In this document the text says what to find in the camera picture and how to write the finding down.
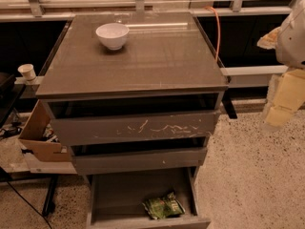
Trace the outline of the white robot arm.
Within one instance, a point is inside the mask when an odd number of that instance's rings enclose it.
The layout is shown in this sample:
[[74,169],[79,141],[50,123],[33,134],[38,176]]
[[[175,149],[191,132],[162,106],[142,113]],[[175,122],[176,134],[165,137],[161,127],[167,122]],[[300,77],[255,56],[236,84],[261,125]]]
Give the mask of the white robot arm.
[[305,0],[301,0],[282,22],[257,41],[257,46],[275,50],[276,60],[288,67],[273,75],[262,112],[261,127],[281,129],[305,103]]

